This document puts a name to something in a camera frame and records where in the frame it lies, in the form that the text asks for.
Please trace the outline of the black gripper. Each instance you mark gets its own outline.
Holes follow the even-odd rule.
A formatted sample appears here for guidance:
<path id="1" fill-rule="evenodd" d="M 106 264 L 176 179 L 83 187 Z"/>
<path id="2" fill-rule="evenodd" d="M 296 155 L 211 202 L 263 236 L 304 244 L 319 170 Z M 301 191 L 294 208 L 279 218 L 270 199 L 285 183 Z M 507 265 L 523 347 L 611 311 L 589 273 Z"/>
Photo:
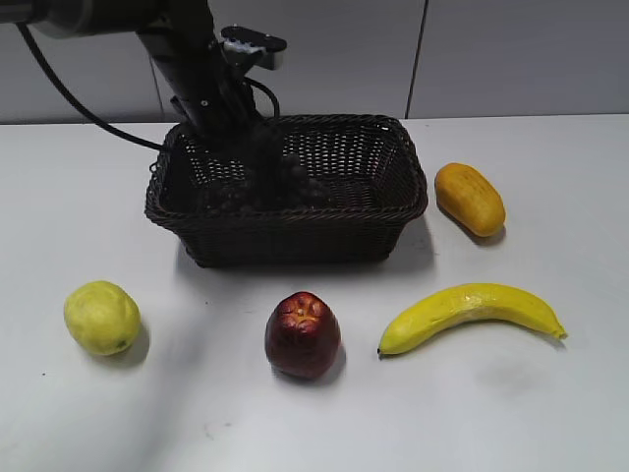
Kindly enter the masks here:
<path id="1" fill-rule="evenodd" d="M 257 111 L 250 70 L 228 61 L 211 29 L 141 29 L 138 36 L 193 136 L 222 157 L 248 162 L 257 196 L 277 197 L 284 135 Z"/>

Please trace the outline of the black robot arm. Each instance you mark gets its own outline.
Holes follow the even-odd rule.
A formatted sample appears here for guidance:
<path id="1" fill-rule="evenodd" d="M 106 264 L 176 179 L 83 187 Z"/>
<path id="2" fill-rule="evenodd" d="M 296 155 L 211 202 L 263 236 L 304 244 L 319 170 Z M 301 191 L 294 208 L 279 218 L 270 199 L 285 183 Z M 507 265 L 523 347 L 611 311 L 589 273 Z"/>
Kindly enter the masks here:
<path id="1" fill-rule="evenodd" d="M 86 109 L 54 73 L 29 27 L 57 38 L 135 33 L 172 88 L 173 105 L 192 136 L 218 157 L 242 162 L 253 174 L 257 196 L 278 196 L 283 138 L 257 111 L 253 90 L 258 84 L 247 74 L 254 66 L 275 69 L 285 40 L 240 26 L 216 32 L 205 1 L 4 1 L 1 21 L 18 28 L 48 80 L 87 120 L 159 150 L 159 144 L 125 133 Z"/>

